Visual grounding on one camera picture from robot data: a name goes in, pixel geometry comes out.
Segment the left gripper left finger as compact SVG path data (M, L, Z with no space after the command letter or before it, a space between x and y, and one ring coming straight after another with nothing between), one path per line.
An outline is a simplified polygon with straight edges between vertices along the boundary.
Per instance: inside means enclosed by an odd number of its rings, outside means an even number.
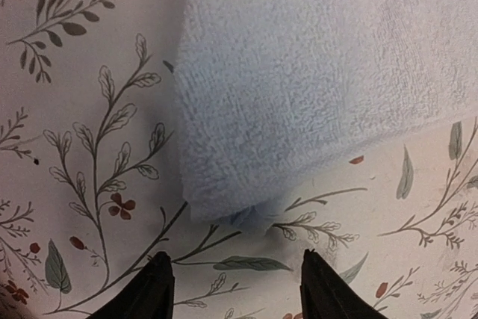
M171 258L158 252L118 295L88 319L172 319L174 286Z

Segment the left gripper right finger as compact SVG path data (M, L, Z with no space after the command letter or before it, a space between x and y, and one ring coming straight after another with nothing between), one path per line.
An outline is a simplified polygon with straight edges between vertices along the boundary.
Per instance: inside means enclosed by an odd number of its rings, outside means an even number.
M305 250L300 296L305 319L385 319L314 250Z

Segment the light blue towel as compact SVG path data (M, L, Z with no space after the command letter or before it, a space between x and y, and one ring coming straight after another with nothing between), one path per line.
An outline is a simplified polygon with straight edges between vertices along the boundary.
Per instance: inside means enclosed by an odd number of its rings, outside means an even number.
M477 0L186 0L174 73L192 219L258 232L331 163L477 110Z

